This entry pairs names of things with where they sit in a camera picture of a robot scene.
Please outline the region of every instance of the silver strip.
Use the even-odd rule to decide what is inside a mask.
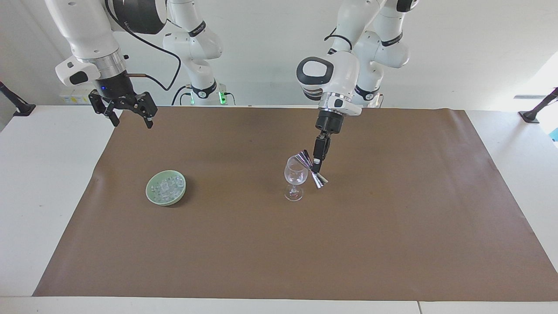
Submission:
[[[94,64],[97,67],[97,69],[99,69],[99,72],[101,73],[99,79],[108,79],[111,77],[115,77],[116,75],[126,71],[126,63],[124,62],[124,56],[120,52],[120,49],[102,58],[96,58],[96,59],[78,58],[78,60],[83,63]]]
[[[321,97],[321,95],[323,94],[322,89],[306,89],[306,88],[303,88],[302,91],[310,97]]]
[[[331,112],[335,112],[335,113],[338,113],[338,114],[342,115],[342,113],[338,112],[337,110],[328,108],[327,103],[328,103],[329,98],[331,98],[331,97],[338,97],[338,98],[341,98],[345,101],[351,102],[350,97],[347,97],[347,96],[339,94],[339,93],[327,92],[325,97],[322,96],[322,98],[320,100],[320,103],[318,104],[318,108],[321,109],[321,110],[324,110],[324,111],[331,111]]]
[[[544,99],[546,95],[515,95],[513,99]]]
[[[321,175],[319,172],[316,173],[316,175],[317,175],[318,178],[320,178],[320,180],[322,180],[324,183],[329,183],[329,180],[327,180],[326,178],[324,178],[324,176]]]
[[[312,179],[314,179],[314,183],[316,183],[316,188],[321,189],[324,187],[318,176],[312,172]]]

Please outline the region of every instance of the brown paper mat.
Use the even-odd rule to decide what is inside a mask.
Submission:
[[[283,196],[316,110],[125,112],[34,296],[558,301],[558,275],[463,111],[364,110],[317,191]],[[182,172],[184,199],[147,181]]]

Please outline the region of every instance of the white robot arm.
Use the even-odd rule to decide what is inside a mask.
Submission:
[[[103,0],[45,0],[54,22],[70,44],[72,56],[56,67],[56,74],[67,86],[93,82],[90,94],[96,113],[104,114],[117,126],[113,109],[128,109],[140,116],[147,127],[157,107],[147,92],[136,94],[126,71],[124,56],[112,32]],[[130,31],[156,34],[165,25],[165,0],[110,0],[111,13]]]
[[[166,34],[163,47],[177,54],[186,66],[194,103],[225,103],[219,93],[222,87],[206,61],[221,56],[221,39],[207,27],[194,0],[169,0],[168,4],[172,19],[185,32]]]
[[[404,12],[417,2],[345,0],[339,9],[337,28],[326,37],[335,38],[327,56],[306,58],[297,67],[297,79],[304,94],[319,101],[316,128],[320,135],[314,146],[314,173],[320,171],[329,150],[330,135],[341,131],[344,116],[360,115],[362,104],[370,102],[377,92],[383,77],[379,63],[392,67],[407,63],[408,50],[399,43],[401,22]],[[381,35],[366,32],[362,36],[373,21]]]
[[[353,103],[368,107],[383,79],[380,64],[401,68],[409,61],[409,49],[401,42],[405,14],[418,4],[418,0],[387,0],[380,14],[374,19],[373,31],[366,31],[357,42],[353,53],[360,62],[360,72]]]

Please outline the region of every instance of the white wall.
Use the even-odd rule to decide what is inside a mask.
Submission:
[[[16,108],[12,103],[4,95],[0,94],[0,131],[8,124],[15,110]]]
[[[212,60],[217,79],[246,105],[310,103],[296,83],[295,69],[310,55],[324,55],[323,38],[335,26],[341,0],[198,0],[208,23],[224,42],[224,54]],[[421,1],[406,18],[403,40],[411,48],[404,68],[387,69],[382,87],[385,107],[505,109],[511,99],[558,51],[551,40],[558,12],[549,0]],[[54,66],[69,48],[43,0],[3,0],[0,10],[0,77],[24,99],[59,102]],[[145,38],[160,44],[158,35]],[[130,55],[130,72],[144,72],[167,84],[173,57],[125,33],[116,34]],[[157,104],[169,104],[174,91],[163,92],[145,79],[134,79],[136,92],[150,91]]]

